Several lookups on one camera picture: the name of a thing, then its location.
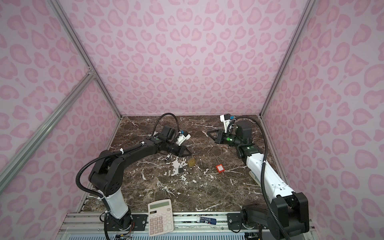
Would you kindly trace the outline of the brass padlock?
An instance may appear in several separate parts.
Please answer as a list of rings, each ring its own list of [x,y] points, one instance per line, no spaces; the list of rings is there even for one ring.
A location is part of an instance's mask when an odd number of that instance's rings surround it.
[[[195,158],[190,158],[189,160],[188,160],[188,166],[189,166],[189,168],[192,168],[192,167],[194,167],[196,165],[196,159]]]

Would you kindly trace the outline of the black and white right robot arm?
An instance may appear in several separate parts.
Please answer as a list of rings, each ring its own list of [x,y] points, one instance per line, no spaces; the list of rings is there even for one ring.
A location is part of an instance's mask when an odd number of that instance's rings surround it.
[[[248,116],[220,116],[223,129],[208,131],[208,136],[220,145],[236,149],[239,159],[250,169],[250,174],[261,187],[266,209],[256,204],[245,205],[238,214],[228,214],[228,228],[234,233],[242,229],[257,229],[262,239],[263,229],[276,240],[289,240],[310,230],[309,202],[303,193],[296,193],[268,162],[268,142],[261,150],[253,142],[252,125],[259,123]]]

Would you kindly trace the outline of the aluminium front rail frame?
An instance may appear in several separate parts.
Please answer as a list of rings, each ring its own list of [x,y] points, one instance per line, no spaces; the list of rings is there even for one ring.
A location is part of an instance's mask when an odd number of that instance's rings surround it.
[[[239,212],[173,212],[174,230],[171,233],[149,236],[149,223],[143,231],[108,231],[111,240],[256,240],[258,228],[244,229],[239,233],[231,231],[228,223],[232,220],[228,214]],[[98,212],[81,212],[67,214],[57,240],[104,240],[104,224],[100,219],[104,215]],[[216,225],[197,222],[198,217],[209,217],[217,220]]]

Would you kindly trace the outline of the red padlock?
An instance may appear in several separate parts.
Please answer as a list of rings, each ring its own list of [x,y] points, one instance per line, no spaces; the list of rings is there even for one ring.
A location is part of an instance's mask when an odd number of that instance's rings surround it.
[[[224,173],[225,172],[225,167],[223,165],[223,160],[221,157],[217,157],[216,169],[217,169],[218,173]]]

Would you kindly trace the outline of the blue and white glue stick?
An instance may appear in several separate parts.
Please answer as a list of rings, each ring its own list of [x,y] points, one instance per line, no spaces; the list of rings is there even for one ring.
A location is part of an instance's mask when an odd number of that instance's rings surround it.
[[[202,224],[209,224],[209,225],[216,225],[217,224],[216,219],[209,218],[209,217],[198,217],[197,222],[202,223]]]

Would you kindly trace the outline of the white desk calculator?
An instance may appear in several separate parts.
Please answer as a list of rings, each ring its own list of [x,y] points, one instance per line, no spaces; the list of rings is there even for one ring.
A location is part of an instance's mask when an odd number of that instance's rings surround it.
[[[174,230],[174,217],[170,199],[148,204],[149,236],[155,237]]]

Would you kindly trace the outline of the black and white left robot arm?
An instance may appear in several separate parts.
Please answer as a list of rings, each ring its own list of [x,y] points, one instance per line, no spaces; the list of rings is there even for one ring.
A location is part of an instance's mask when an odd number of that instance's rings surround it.
[[[184,145],[191,138],[187,131],[177,131],[165,126],[160,133],[145,138],[139,144],[117,152],[100,154],[89,174],[89,181],[100,194],[109,214],[116,220],[128,218],[130,208],[125,202],[122,188],[126,171],[138,161],[160,152],[179,158],[190,157],[192,153]]]

